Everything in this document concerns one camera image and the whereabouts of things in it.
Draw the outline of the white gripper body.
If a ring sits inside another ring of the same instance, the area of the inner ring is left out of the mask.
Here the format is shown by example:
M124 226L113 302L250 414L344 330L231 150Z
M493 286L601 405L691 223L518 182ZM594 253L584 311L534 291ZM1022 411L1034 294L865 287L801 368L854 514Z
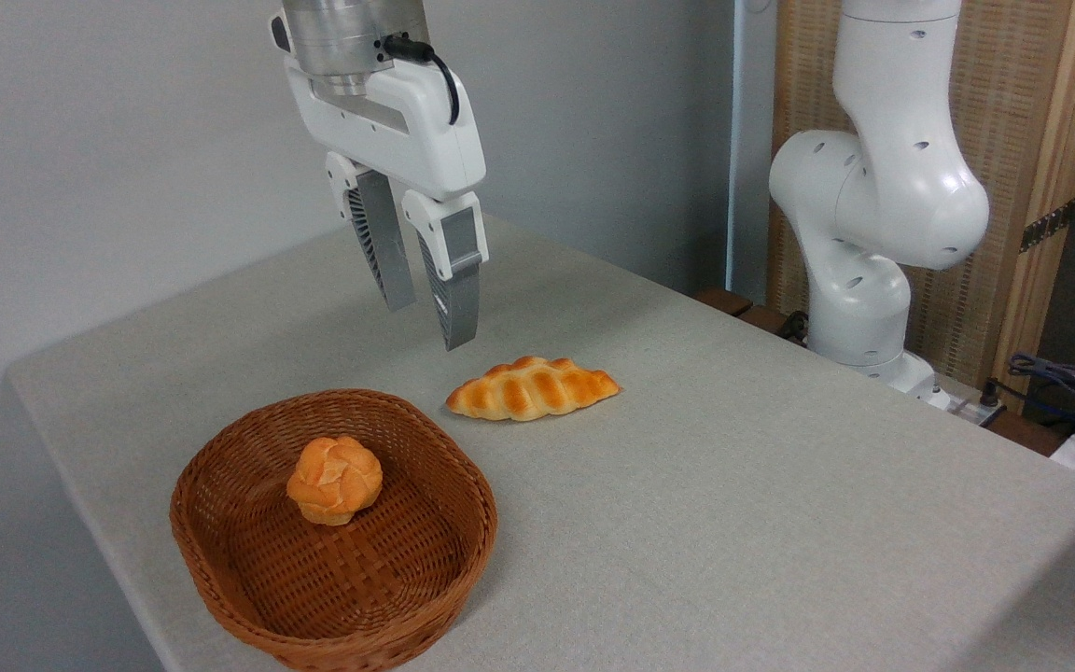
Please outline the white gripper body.
M397 61L371 73L364 95L339 95L283 60L296 104L325 148L396 178L438 201L473 190L486 175L481 135L464 85L456 80L452 123L447 81L432 65Z

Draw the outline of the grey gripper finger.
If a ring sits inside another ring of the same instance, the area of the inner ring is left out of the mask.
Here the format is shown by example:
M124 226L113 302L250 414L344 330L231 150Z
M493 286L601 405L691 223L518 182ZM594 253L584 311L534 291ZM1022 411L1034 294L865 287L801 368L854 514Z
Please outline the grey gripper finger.
M467 192L439 203L408 189L402 212L417 231L445 349L453 351L478 327L479 269L489 259L479 199Z
M353 226L388 310L415 302L391 183L363 165L329 152L326 171L341 218Z

